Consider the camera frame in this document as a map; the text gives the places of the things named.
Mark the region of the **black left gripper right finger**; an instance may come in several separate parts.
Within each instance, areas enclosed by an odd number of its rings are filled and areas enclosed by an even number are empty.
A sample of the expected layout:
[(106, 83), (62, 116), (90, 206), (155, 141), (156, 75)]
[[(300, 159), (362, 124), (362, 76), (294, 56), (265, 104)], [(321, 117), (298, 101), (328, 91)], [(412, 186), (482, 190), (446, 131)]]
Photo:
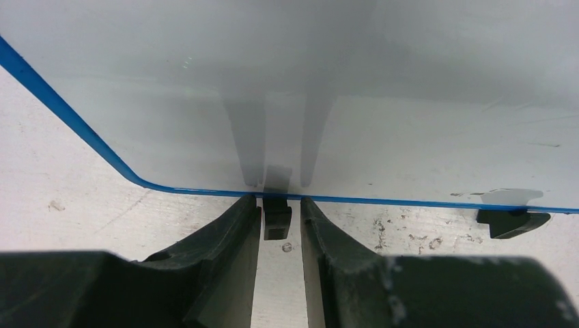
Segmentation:
[(381, 256), (300, 202), (310, 327), (577, 327), (578, 312), (538, 261)]

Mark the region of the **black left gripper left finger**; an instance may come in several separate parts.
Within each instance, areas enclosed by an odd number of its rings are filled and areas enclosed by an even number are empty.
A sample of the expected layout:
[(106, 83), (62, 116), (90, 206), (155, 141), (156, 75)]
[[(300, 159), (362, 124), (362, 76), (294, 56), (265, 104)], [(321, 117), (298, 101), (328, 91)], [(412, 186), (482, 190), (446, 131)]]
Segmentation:
[(142, 261), (107, 251), (1, 254), (2, 327), (250, 327), (261, 210), (241, 197)]

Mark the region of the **blue-framed whiteboard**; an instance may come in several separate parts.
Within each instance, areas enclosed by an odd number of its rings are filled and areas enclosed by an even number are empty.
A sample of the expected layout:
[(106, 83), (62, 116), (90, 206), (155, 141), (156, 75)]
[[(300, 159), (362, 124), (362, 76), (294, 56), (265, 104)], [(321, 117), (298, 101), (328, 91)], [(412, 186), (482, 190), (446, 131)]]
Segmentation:
[(1, 66), (158, 191), (578, 211), (577, 1), (2, 1)]

